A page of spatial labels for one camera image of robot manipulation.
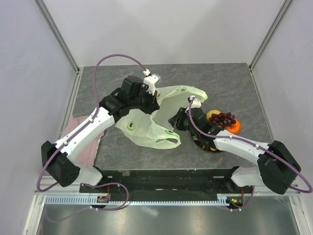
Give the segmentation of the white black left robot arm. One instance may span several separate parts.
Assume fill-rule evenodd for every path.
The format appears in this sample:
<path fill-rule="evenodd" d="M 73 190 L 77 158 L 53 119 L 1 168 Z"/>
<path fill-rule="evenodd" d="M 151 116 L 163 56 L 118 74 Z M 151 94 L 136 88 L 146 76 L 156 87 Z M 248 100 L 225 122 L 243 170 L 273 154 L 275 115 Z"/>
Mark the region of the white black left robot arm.
<path fill-rule="evenodd" d="M 87 119 L 73 131 L 55 143 L 43 143 L 41 155 L 44 171 L 62 187 L 79 180 L 83 184 L 90 184 L 96 192 L 105 191 L 108 184 L 100 170 L 93 166 L 83 166 L 76 159 L 100 133 L 114 126 L 130 110 L 140 110 L 149 115 L 158 110 L 156 82 L 159 79 L 156 74 L 144 79 L 128 76 L 121 87 L 104 97 Z"/>

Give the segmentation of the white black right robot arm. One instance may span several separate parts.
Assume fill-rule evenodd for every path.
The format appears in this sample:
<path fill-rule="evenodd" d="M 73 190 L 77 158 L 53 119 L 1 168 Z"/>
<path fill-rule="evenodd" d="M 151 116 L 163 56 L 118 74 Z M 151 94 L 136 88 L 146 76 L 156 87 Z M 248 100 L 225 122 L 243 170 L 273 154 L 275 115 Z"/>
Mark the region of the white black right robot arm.
<path fill-rule="evenodd" d="M 189 131 L 207 148 L 225 151 L 253 163 L 254 167 L 234 167 L 224 180 L 224 187 L 234 193 L 245 186 L 266 186 L 277 194 L 284 194 L 294 182 L 301 167 L 286 146 L 251 141 L 212 124 L 200 108 L 188 111 L 180 108 L 168 122 L 180 131 Z"/>

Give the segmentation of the green avocado print plastic bag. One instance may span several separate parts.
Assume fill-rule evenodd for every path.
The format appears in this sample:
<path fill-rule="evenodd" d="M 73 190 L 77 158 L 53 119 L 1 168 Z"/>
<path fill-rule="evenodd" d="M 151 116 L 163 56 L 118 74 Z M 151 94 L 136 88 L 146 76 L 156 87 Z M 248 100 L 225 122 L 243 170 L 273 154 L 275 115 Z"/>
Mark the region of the green avocado print plastic bag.
<path fill-rule="evenodd" d="M 140 110 L 131 110 L 115 127 L 138 146 L 173 149 L 181 145 L 181 141 L 168 119 L 175 116 L 180 108 L 189 105 L 190 96 L 195 96 L 201 103 L 206 101 L 208 96 L 203 90 L 185 85 L 161 87 L 156 91 L 159 110 L 152 115 Z"/>

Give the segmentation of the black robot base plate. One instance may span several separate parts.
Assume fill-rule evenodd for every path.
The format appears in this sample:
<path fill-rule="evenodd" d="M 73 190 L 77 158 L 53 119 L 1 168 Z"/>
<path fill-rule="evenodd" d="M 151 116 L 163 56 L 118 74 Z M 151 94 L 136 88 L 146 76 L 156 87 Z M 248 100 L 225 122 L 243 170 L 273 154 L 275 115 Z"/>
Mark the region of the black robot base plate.
<path fill-rule="evenodd" d="M 235 185 L 232 169 L 104 170 L 100 188 L 80 185 L 80 193 L 109 193 L 114 199 L 216 199 L 219 194 L 249 194 Z"/>

